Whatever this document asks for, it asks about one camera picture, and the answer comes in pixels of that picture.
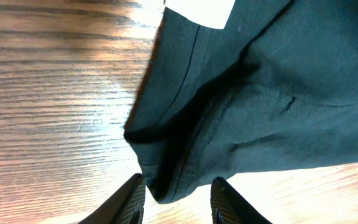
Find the white label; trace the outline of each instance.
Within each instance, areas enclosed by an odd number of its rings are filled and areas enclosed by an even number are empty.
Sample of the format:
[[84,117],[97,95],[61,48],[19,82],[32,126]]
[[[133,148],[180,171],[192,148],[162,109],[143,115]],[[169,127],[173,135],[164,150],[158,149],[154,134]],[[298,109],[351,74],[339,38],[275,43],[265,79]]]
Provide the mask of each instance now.
[[165,0],[165,6],[199,25],[223,29],[234,0]]

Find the wood grain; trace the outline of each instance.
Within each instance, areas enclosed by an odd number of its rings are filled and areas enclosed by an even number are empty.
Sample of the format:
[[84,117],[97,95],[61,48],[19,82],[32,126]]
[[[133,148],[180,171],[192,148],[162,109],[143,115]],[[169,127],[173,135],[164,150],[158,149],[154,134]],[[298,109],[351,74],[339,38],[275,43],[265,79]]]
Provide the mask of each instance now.
[[[75,223],[133,173],[123,125],[161,1],[0,0],[0,223]],[[358,164],[237,174],[274,223],[358,223]],[[211,223],[209,186],[144,223]]]

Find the wooden floor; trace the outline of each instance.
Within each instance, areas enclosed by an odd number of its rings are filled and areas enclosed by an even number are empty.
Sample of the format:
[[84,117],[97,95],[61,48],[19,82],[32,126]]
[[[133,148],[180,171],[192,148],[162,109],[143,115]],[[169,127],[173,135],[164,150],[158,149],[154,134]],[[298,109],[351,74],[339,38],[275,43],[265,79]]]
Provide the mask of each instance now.
[[[76,223],[133,173],[123,125],[162,0],[0,0],[0,223]],[[237,174],[274,223],[358,223],[358,164]],[[211,223],[209,186],[144,223]]]

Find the seam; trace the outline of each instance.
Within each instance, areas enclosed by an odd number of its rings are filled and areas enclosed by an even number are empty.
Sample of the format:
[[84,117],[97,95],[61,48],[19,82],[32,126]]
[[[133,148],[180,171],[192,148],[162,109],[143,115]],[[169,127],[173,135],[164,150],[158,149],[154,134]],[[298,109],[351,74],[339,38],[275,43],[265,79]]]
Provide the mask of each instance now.
[[183,77],[183,80],[181,81],[180,83],[180,86],[179,86],[179,89],[176,93],[176,95],[173,97],[173,100],[171,101],[171,103],[168,105],[168,107],[163,111],[163,113],[161,114],[161,116],[158,118],[157,122],[154,124],[153,126],[153,129],[157,127],[157,125],[160,123],[162,117],[165,115],[165,113],[167,113],[167,111],[171,108],[171,106],[173,105],[173,103],[176,101],[176,99],[178,98],[179,96],[179,93],[183,87],[183,84],[185,83],[185,80],[187,78],[187,75],[189,74],[189,71],[190,71],[190,66],[191,66],[191,60],[193,59],[193,54],[194,54],[194,49],[196,47],[196,43],[197,43],[197,38],[198,38],[198,32],[200,31],[200,25],[198,25],[198,28],[197,28],[197,31],[196,31],[196,36],[194,38],[194,41],[193,41],[193,47],[191,49],[191,53],[190,53],[190,57],[189,57],[189,62],[188,62],[188,65],[187,65],[187,69],[186,69],[186,72],[185,72],[185,76]]
[[[187,161],[187,157],[188,157],[188,155],[189,155],[189,153],[190,153],[190,149],[191,149],[192,145],[193,145],[194,142],[196,141],[196,137],[198,136],[198,134],[199,134],[200,131],[202,130],[202,127],[204,126],[204,123],[205,123],[205,121],[206,121],[206,118],[205,118],[206,115],[207,115],[207,114],[210,114],[211,109],[212,109],[212,103],[209,103],[209,104],[207,105],[207,107],[205,108],[202,117],[200,118],[200,123],[199,123],[199,125],[197,125],[196,130],[191,134],[191,136],[190,136],[190,138],[189,138],[189,140],[188,140],[188,142],[189,142],[189,143],[188,143],[188,147],[187,147],[188,150],[185,152],[185,155],[183,155],[183,160],[179,161],[179,165],[178,165],[177,171],[175,171],[175,172],[173,173],[173,175],[175,176],[175,178],[177,179],[177,181],[174,182],[175,186],[173,186],[173,192],[172,192],[172,194],[171,194],[171,197],[170,197],[170,200],[169,200],[169,201],[172,201],[173,198],[174,198],[174,196],[176,196],[176,194],[177,194],[178,185],[179,185],[179,180],[181,179],[181,176],[182,176],[182,174],[183,174],[184,166],[186,166],[186,165],[191,165],[191,164],[194,163],[194,162],[188,162],[188,161]],[[194,169],[192,169],[192,172],[191,172],[191,176],[192,176],[192,177],[194,176],[194,172],[195,172],[196,167],[195,167]]]
[[[207,63],[207,61],[209,59],[209,54],[211,52],[211,46],[210,46],[211,44],[210,43],[211,43],[211,39],[212,39],[212,36],[213,36],[213,34],[211,34],[211,33],[214,32],[213,30],[211,30],[209,28],[208,29],[203,29],[202,31],[204,31],[203,33],[206,33],[205,35],[208,37],[208,40],[204,40],[205,45],[207,47],[207,50],[206,50],[206,53],[204,55],[204,62],[201,65],[200,75],[198,75],[197,80],[195,82],[197,84],[199,84],[200,80],[202,80],[202,77],[203,77],[203,74],[204,74],[204,71],[205,71],[205,65],[206,65],[206,63]],[[198,85],[194,85],[194,88],[191,90],[191,92],[196,93],[198,88],[199,88]]]

